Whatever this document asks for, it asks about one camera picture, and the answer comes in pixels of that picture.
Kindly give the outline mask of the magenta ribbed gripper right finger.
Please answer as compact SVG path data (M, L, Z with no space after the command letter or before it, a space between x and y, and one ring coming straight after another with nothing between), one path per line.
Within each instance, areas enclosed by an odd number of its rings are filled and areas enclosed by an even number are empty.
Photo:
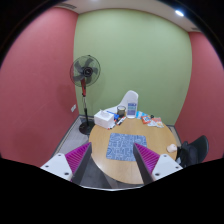
M133 144L133 154L145 185L182 169L168 154L159 155L137 143Z

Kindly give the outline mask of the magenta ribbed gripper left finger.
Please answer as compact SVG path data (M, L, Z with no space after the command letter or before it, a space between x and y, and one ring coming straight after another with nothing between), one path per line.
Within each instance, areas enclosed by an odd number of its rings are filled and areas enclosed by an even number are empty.
M88 142L66 154L57 153L41 169L79 185L91 153L92 144Z

